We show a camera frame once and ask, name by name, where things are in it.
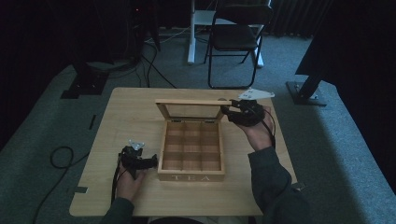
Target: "black electronic device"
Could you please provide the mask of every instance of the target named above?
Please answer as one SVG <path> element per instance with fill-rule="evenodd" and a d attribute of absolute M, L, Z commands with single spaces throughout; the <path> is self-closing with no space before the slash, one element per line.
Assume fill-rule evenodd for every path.
<path fill-rule="evenodd" d="M 157 154 L 150 159 L 142 159 L 143 148 L 138 150 L 133 147 L 124 147 L 119 154 L 119 160 L 122 166 L 136 179 L 137 170 L 146 170 L 158 166 Z"/>
<path fill-rule="evenodd" d="M 136 179 L 136 172 L 138 170 L 146 170 L 158 166 L 157 154 L 154 154 L 150 159 L 143 159 L 143 145 L 144 143 L 134 143 L 130 140 L 131 146 L 126 146 L 119 153 L 119 159 L 117 161 L 117 168 L 114 172 L 113 185 L 111 188 L 111 203 L 116 198 L 116 188 L 119 175 L 125 175 L 125 172 L 129 172 L 133 179 Z M 119 174 L 120 164 L 126 169 L 123 173 Z"/>
<path fill-rule="evenodd" d="M 256 100 L 230 100 L 231 106 L 240 111 L 232 111 L 228 106 L 221 107 L 221 113 L 227 115 L 228 121 L 246 127 L 254 126 L 265 118 L 264 109 Z"/>

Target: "wooden tea box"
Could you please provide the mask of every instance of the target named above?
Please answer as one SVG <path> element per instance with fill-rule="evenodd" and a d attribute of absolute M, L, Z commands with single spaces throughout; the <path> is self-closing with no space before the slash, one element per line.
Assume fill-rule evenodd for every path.
<path fill-rule="evenodd" d="M 155 101 L 165 119 L 158 176 L 163 181 L 222 181 L 221 105 L 230 101 Z"/>

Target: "black stand base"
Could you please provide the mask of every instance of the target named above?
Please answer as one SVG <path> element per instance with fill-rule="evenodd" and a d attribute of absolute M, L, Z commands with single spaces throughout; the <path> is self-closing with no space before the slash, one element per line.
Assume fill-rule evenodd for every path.
<path fill-rule="evenodd" d="M 61 99 L 77 99 L 80 95 L 100 95 L 106 85 L 108 73 L 91 70 L 92 78 L 87 81 L 79 74 L 74 79 L 70 89 L 64 91 Z"/>
<path fill-rule="evenodd" d="M 289 89 L 290 95 L 296 105 L 320 105 L 326 106 L 326 102 L 323 100 L 319 90 L 316 90 L 311 97 L 305 99 L 299 94 L 301 87 L 304 85 L 303 82 L 286 82 Z"/>

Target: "black folding chair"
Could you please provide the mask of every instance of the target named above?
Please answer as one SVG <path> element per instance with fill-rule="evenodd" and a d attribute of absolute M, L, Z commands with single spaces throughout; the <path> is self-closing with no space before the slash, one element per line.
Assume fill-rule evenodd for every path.
<path fill-rule="evenodd" d="M 252 4 L 252 5 L 226 5 L 220 7 L 215 12 L 212 26 L 210 30 L 209 40 L 207 43 L 205 61 L 209 56 L 209 70 L 207 84 L 212 89 L 247 89 L 250 87 L 256 76 L 256 68 L 259 61 L 260 50 L 262 48 L 262 33 L 265 27 L 269 24 L 273 16 L 273 10 L 266 4 Z M 233 24 L 219 24 L 218 20 L 223 19 L 230 21 Z M 216 54 L 212 53 L 213 48 L 219 51 L 246 51 L 246 54 Z M 214 56 L 245 56 L 249 53 L 254 53 L 257 50 L 257 55 L 254 61 L 253 75 L 250 83 L 245 86 L 213 86 L 211 83 L 212 76 L 212 57 Z"/>

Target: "human hand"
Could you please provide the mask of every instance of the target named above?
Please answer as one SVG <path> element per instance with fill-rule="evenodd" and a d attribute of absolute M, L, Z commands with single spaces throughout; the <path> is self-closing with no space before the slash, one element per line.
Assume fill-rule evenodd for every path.
<path fill-rule="evenodd" d="M 266 111 L 264 112 L 265 117 L 263 121 L 270 130 L 273 130 L 274 124 L 271 121 L 271 116 L 270 116 L 271 107 L 264 105 L 263 109 Z M 255 151 L 270 147 L 272 145 L 272 141 L 271 141 L 272 134 L 268 132 L 268 130 L 264 127 L 264 125 L 261 122 L 251 127 L 245 127 L 242 125 L 236 125 L 236 126 L 238 126 L 240 129 L 242 129 L 242 131 L 244 131 L 245 135 L 247 136 L 248 142 Z"/>
<path fill-rule="evenodd" d="M 117 197 L 134 202 L 137 192 L 139 191 L 147 170 L 137 171 L 136 180 L 132 175 L 120 164 L 119 179 L 117 181 Z"/>

